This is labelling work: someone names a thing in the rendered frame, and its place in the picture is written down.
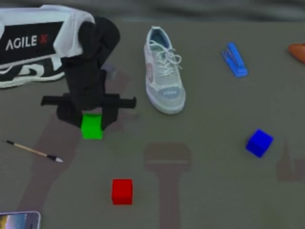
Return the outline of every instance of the blue clip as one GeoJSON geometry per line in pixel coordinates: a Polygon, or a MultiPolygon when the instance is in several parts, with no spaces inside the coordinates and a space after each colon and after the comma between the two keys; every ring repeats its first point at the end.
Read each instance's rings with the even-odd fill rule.
{"type": "Polygon", "coordinates": [[[248,75],[244,62],[233,42],[227,44],[227,50],[222,51],[222,56],[237,77],[248,75]]]}

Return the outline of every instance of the shoelace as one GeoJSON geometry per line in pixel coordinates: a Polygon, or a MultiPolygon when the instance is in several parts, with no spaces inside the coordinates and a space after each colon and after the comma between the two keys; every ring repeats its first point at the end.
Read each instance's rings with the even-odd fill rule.
{"type": "Polygon", "coordinates": [[[174,73],[174,68],[173,65],[176,65],[179,69],[182,69],[182,67],[179,65],[182,61],[182,57],[180,55],[174,54],[173,52],[176,51],[173,48],[167,49],[165,47],[163,47],[162,45],[158,44],[155,41],[150,41],[149,43],[150,46],[158,46],[159,48],[162,49],[162,51],[159,51],[157,53],[157,57],[158,56],[165,56],[165,60],[160,60],[161,58],[159,58],[159,60],[157,61],[157,63],[159,63],[160,65],[159,67],[159,75],[164,77],[164,76],[168,76],[172,73],[174,73]]]}

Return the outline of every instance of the smartphone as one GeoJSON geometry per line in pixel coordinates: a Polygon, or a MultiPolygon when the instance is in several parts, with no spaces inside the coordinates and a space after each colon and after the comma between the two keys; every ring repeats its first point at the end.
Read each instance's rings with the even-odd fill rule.
{"type": "Polygon", "coordinates": [[[0,213],[0,229],[40,229],[37,211],[0,213]]]}

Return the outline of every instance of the brush handle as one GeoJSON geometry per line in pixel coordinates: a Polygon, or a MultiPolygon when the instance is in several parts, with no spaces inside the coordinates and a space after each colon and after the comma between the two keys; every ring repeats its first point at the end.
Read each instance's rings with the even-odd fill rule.
{"type": "Polygon", "coordinates": [[[23,145],[20,145],[20,144],[16,144],[16,143],[15,143],[14,145],[15,145],[16,147],[20,148],[20,149],[24,149],[24,150],[26,150],[26,151],[32,152],[32,153],[37,154],[37,155],[40,155],[40,156],[44,156],[44,157],[47,157],[47,156],[48,156],[48,155],[45,154],[45,153],[39,152],[39,151],[37,151],[37,150],[35,150],[35,149],[31,149],[31,148],[28,148],[28,147],[23,146],[23,145]]]}

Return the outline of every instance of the white sneaker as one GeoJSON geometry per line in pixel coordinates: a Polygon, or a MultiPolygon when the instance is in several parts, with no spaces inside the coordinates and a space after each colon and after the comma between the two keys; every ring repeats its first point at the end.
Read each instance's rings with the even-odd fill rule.
{"type": "Polygon", "coordinates": [[[168,115],[179,113],[185,104],[185,89],[179,73],[182,58],[174,51],[166,32],[152,26],[144,46],[146,92],[151,103],[168,115]]]}
{"type": "Polygon", "coordinates": [[[16,87],[30,82],[55,81],[64,75],[60,58],[46,58],[0,69],[0,88],[16,87]]]}

